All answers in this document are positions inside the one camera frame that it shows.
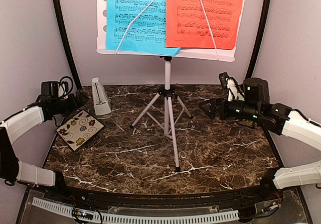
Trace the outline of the white metronome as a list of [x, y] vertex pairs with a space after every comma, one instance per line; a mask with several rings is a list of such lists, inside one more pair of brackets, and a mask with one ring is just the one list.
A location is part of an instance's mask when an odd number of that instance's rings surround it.
[[111, 104], [99, 78], [92, 78], [92, 99], [97, 116], [111, 113]]

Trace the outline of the white music stand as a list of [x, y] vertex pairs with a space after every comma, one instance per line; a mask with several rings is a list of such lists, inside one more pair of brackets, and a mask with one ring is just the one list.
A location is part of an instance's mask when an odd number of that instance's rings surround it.
[[[97, 0], [97, 52], [100, 54], [117, 54], [117, 55], [149, 55], [158, 56], [154, 54], [131, 52], [131, 51], [118, 51], [118, 50], [107, 50], [106, 49], [106, 29], [107, 29], [107, 0]], [[179, 48], [179, 53], [175, 56], [185, 57], [185, 58], [195, 58], [204, 60], [214, 60], [220, 62], [232, 62], [234, 61], [234, 54], [236, 51], [236, 45], [232, 50], [223, 49], [201, 49], [201, 48]], [[161, 128], [164, 130], [164, 135], [175, 140], [175, 123], [177, 119], [174, 118], [173, 104], [172, 101], [177, 97], [175, 94], [175, 89], [171, 86], [171, 60], [174, 56], [163, 56], [160, 55], [165, 62], [165, 85], [164, 87], [154, 96], [154, 100], [159, 97], [163, 97], [165, 100], [165, 113], [164, 113], [164, 123], [161, 124]]]

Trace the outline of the red sheet music page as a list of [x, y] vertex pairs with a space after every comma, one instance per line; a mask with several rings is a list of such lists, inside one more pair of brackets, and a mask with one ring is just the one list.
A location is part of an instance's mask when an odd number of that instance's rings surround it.
[[166, 47], [232, 50], [244, 0], [166, 0]]

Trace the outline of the blue sheet music page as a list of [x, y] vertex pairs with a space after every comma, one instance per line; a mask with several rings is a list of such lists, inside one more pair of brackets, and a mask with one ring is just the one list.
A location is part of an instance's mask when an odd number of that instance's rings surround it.
[[166, 0], [107, 0], [106, 49], [175, 56], [166, 47]]

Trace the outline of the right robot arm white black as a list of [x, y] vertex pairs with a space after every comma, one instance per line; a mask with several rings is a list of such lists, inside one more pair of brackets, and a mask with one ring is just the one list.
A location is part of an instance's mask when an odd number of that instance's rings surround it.
[[[221, 87], [228, 92], [225, 98], [212, 98], [199, 104], [211, 119], [235, 118], [257, 123], [264, 130], [279, 136], [291, 137], [320, 150], [320, 124], [300, 110], [281, 103], [270, 103], [268, 82], [261, 78], [246, 78], [242, 85], [222, 73]], [[256, 189], [256, 197], [268, 200], [277, 189], [314, 184], [320, 188], [320, 161], [289, 168], [269, 169]]]

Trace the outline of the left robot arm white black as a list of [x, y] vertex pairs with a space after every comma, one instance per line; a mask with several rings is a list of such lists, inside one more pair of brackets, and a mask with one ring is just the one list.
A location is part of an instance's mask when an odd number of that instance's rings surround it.
[[1, 179], [6, 185], [14, 186], [18, 181], [47, 186], [60, 202], [69, 200], [71, 191], [65, 187], [63, 174], [20, 161], [13, 150], [13, 143], [56, 115], [63, 116], [82, 107], [88, 98], [79, 92], [73, 94], [72, 89], [73, 86], [63, 79], [42, 82], [41, 94], [34, 103], [1, 121]]

